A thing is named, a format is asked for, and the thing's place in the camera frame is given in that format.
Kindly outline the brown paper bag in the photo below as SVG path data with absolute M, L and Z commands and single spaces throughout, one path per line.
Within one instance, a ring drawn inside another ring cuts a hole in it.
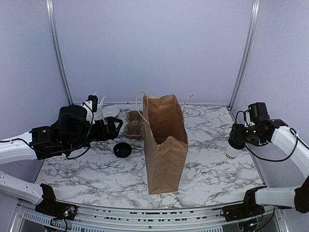
M 151 195 L 176 192 L 189 149 L 184 125 L 186 104 L 179 104 L 175 95 L 142 94 L 143 109 L 138 113 L 144 127 L 148 192 Z

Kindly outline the cardboard cup carrier tray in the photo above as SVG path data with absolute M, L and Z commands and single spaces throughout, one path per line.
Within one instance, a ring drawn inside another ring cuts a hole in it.
M 138 111 L 130 111 L 126 115 L 127 124 L 124 128 L 124 135 L 128 139 L 136 139 L 141 140 L 143 139 L 144 135 L 144 125 L 143 125 L 143 118 L 142 112 Z

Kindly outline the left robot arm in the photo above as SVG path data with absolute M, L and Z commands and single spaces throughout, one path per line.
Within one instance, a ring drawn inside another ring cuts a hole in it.
M 103 142 L 118 137 L 122 120 L 104 116 L 95 118 L 92 102 L 61 107 L 58 120 L 51 126 L 33 128 L 19 136 L 0 142 L 0 162 L 44 160 L 65 155 L 78 159 L 91 148 L 92 142 Z

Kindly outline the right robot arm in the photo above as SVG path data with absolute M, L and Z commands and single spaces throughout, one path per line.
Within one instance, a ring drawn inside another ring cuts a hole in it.
M 281 119 L 271 119 L 264 102 L 250 104 L 243 112 L 244 123 L 232 125 L 225 150 L 225 157 L 234 160 L 247 145 L 262 147 L 273 144 L 285 157 L 257 159 L 272 163 L 291 160 L 301 171 L 305 181 L 297 187 L 256 187 L 246 191 L 243 202 L 232 207 L 232 210 L 248 217 L 263 206 L 272 205 L 281 208 L 294 208 L 297 212 L 309 211 L 309 146 L 302 141 L 298 132 Z

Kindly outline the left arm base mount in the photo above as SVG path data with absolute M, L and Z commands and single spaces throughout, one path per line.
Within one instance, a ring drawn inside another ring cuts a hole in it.
M 53 216 L 58 219 L 74 220 L 77 206 L 70 203 L 62 203 L 56 200 L 54 190 L 51 186 L 40 184 L 42 188 L 42 201 L 35 206 L 35 211 Z

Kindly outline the white paper coffee cup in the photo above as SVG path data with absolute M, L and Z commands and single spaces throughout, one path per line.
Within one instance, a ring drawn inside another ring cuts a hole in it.
M 236 146 L 228 143 L 225 150 L 225 158 L 234 160 L 243 148 L 244 146 Z

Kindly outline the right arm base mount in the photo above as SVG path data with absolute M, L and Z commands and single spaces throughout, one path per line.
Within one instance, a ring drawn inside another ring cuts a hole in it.
M 242 203 L 223 207 L 220 215 L 225 218 L 226 222 L 262 215 L 265 209 L 256 203 L 255 193 L 263 188 L 265 187 L 256 187 L 247 190 Z

